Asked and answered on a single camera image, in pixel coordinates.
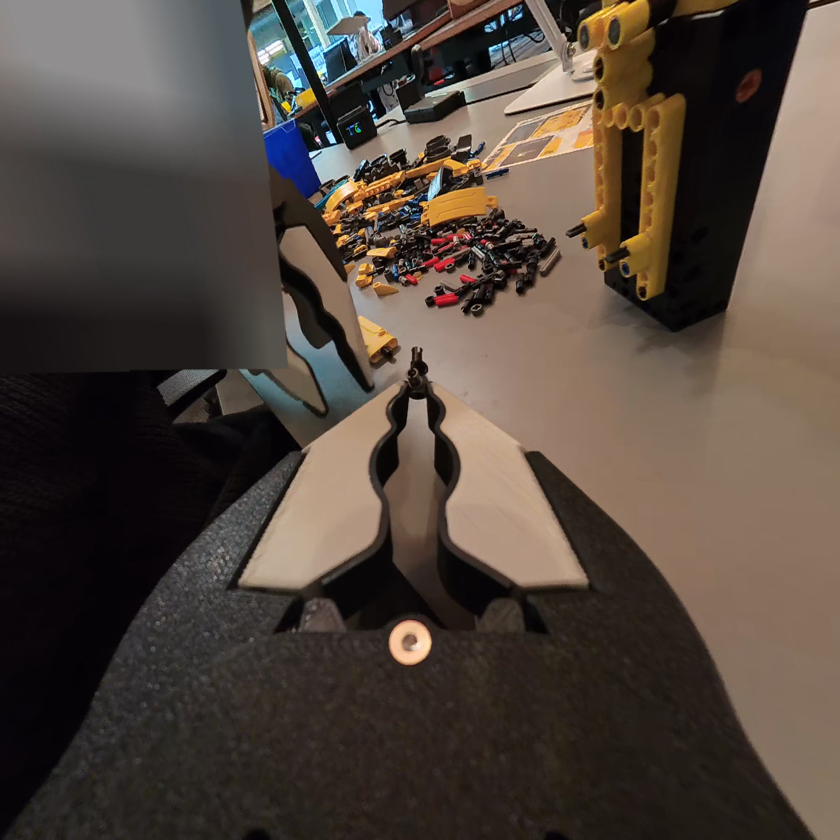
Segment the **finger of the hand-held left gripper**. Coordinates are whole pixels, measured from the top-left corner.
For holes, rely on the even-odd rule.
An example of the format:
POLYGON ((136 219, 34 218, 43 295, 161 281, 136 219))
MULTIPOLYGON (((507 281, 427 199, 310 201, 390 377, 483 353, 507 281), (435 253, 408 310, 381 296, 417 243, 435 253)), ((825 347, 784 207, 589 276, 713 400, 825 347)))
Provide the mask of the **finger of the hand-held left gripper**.
POLYGON ((297 310, 300 330, 314 349, 332 344, 344 368, 364 391, 374 390, 343 264, 335 266, 308 227, 289 227, 279 237, 280 277, 297 310))
MULTIPOLYGON (((294 289, 284 289, 297 314, 297 323, 303 337, 315 349, 330 342, 330 337, 319 325, 310 302, 294 289)), ((329 413, 327 400, 312 365, 287 339, 287 365, 279 369, 245 369, 252 377, 264 376, 284 393, 304 405, 315 417, 324 418, 329 413)))

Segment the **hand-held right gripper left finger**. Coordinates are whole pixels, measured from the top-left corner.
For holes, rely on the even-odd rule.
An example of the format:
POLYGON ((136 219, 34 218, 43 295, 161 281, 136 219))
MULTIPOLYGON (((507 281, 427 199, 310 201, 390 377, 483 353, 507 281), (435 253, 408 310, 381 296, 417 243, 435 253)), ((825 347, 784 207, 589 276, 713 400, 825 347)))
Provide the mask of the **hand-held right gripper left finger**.
POLYGON ((301 453, 238 577, 241 589, 370 604, 396 572, 384 487, 399 466, 410 388, 393 384, 301 453))

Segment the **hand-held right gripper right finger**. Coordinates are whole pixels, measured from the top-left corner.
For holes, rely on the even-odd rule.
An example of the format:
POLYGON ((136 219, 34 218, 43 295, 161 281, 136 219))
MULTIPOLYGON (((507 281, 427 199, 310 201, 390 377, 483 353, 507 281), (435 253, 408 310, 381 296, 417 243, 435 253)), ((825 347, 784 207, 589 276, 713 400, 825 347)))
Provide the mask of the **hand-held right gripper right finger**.
POLYGON ((589 580, 526 449, 438 383, 427 387, 434 468, 444 483, 437 569, 463 607, 589 580))

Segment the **pile of plastic building parts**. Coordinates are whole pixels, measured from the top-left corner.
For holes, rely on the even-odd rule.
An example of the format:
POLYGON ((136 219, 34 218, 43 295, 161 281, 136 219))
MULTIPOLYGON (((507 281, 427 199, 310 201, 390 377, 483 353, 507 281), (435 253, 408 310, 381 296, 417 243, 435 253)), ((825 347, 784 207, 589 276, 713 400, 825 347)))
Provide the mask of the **pile of plastic building parts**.
POLYGON ((384 298, 426 282, 426 307, 477 318, 551 275, 557 239, 507 215, 487 187, 508 168, 489 168, 472 144, 438 135, 414 159, 399 149, 319 186, 315 206, 357 288, 384 298))

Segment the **blue storage bin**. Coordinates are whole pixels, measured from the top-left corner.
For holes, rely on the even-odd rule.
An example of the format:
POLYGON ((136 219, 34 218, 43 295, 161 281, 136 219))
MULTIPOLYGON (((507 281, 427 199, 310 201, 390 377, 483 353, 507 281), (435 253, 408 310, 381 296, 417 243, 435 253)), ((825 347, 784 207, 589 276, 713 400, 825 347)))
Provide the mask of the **blue storage bin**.
POLYGON ((279 175, 292 180, 305 198, 309 199, 319 191, 321 181, 299 127, 293 120, 265 131, 264 143, 268 163, 279 175))

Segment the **yellow panel brick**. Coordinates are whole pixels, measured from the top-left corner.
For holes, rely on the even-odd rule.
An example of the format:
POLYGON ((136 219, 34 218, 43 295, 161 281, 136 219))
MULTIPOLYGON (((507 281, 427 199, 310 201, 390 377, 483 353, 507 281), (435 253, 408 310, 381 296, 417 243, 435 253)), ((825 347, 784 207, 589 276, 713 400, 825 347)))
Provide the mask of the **yellow panel brick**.
POLYGON ((397 337, 366 317, 358 316, 358 322, 369 362, 377 365, 392 359, 399 346, 397 337))

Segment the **small black display device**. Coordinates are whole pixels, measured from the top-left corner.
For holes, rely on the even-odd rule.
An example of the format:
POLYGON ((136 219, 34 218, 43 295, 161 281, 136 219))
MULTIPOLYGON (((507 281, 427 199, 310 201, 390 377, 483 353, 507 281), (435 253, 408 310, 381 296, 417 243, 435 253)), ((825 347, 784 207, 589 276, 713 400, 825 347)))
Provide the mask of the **small black display device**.
POLYGON ((374 116, 366 105, 361 105, 337 118, 340 137, 352 151, 377 137, 374 116))

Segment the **black power brick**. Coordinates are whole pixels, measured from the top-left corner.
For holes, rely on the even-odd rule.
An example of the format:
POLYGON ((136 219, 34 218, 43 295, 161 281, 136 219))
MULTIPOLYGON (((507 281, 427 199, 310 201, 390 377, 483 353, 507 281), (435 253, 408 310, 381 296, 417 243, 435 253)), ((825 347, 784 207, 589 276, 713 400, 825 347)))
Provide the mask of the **black power brick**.
POLYGON ((462 90, 427 94, 411 106, 403 109, 408 124, 435 123, 466 106, 466 95, 462 90))

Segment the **person's black knit sweater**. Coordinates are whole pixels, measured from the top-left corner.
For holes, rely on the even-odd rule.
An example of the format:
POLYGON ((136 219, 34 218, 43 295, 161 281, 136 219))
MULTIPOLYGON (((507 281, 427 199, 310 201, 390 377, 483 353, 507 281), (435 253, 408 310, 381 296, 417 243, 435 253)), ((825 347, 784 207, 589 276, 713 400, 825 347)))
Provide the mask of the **person's black knit sweater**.
POLYGON ((1 828, 184 550, 298 441, 267 407, 175 423, 162 372, 1 376, 1 828))

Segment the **yellow sticker sheet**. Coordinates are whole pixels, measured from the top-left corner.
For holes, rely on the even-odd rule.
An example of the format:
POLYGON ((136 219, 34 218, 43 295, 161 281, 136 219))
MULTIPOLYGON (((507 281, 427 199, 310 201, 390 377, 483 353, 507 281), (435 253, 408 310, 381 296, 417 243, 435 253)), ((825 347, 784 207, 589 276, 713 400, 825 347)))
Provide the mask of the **yellow sticker sheet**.
POLYGON ((591 101, 518 122, 482 161, 484 172, 508 169, 593 146, 591 101))

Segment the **white book stand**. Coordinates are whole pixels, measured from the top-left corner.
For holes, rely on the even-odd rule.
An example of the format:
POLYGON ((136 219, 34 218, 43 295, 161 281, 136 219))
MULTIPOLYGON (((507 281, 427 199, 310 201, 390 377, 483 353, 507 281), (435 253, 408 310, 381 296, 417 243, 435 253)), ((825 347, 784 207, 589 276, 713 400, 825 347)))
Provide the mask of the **white book stand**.
POLYGON ((584 46, 580 36, 567 36, 547 2, 525 4, 559 62, 504 108, 507 117, 577 102, 595 91, 593 48, 584 46))

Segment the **black and yellow brick model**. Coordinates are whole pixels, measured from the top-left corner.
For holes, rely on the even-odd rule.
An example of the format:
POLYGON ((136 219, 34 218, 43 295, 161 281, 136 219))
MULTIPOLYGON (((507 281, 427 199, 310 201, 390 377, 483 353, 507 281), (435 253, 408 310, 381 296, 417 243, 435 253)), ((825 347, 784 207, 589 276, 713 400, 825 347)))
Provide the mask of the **black and yellow brick model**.
POLYGON ((566 236, 671 332, 728 308, 809 6, 601 2, 580 19, 594 209, 566 236))

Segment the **black metal post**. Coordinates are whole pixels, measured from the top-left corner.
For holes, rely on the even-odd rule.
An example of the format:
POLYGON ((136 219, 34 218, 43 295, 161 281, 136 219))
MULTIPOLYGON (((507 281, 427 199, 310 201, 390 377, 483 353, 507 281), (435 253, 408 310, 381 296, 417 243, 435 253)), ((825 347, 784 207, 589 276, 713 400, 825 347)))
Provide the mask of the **black metal post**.
POLYGON ((278 15, 281 26, 287 34, 291 47, 293 48, 293 51, 301 65, 303 75, 307 79, 309 87, 315 96, 318 108, 320 109, 323 118, 330 126, 331 131, 336 132, 335 117, 329 96, 323 83, 321 82, 312 58, 303 43, 301 33, 288 6, 288 2, 271 1, 270 3, 278 15))

